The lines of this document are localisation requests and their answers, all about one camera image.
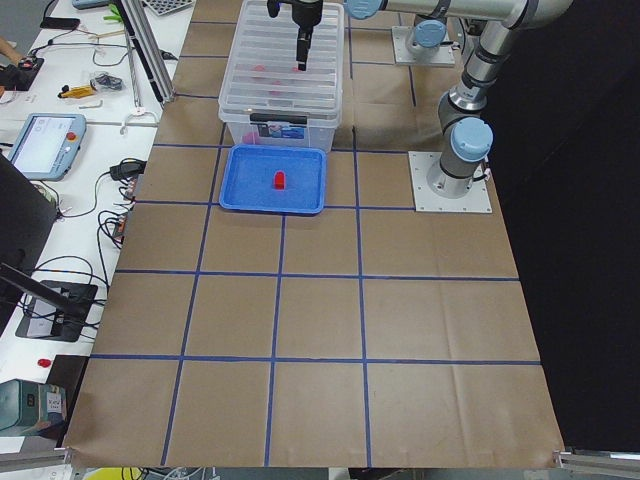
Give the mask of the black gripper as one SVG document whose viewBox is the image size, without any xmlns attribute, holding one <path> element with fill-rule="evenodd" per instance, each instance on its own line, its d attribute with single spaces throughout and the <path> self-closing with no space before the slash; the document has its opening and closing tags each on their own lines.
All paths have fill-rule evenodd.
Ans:
<svg viewBox="0 0 640 480">
<path fill-rule="evenodd" d="M 307 61 L 313 35 L 313 27 L 322 19 L 323 1 L 291 0 L 292 19 L 300 27 L 296 40 L 296 62 L 298 70 L 307 69 Z"/>
</svg>

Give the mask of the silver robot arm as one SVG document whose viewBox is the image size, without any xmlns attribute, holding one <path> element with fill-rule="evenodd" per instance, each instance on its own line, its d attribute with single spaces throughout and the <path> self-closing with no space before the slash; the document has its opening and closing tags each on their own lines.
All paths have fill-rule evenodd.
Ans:
<svg viewBox="0 0 640 480">
<path fill-rule="evenodd" d="M 444 137 L 440 159 L 427 173 L 429 188 L 437 195 L 465 196 L 478 178 L 478 165 L 486 160 L 493 142 L 490 126 L 479 118 L 487 92 L 508 59 L 520 32 L 547 25 L 563 15 L 570 1 L 346 1 L 352 18 L 364 20 L 379 11 L 413 13 L 433 28 L 449 17 L 482 20 L 479 39 L 470 53 L 457 85 L 444 93 L 438 117 Z"/>
</svg>

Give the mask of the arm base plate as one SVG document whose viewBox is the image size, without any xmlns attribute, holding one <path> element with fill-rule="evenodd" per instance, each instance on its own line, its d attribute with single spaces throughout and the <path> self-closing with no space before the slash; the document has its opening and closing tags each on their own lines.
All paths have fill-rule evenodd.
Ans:
<svg viewBox="0 0 640 480">
<path fill-rule="evenodd" d="M 394 60 L 397 65 L 453 68 L 455 58 L 448 33 L 439 45 L 425 47 L 418 43 L 416 27 L 394 26 L 391 37 L 394 47 Z"/>
<path fill-rule="evenodd" d="M 467 179 L 447 175 L 440 152 L 409 151 L 409 171 L 415 210 L 421 213 L 490 214 L 487 181 L 481 166 Z"/>
</svg>

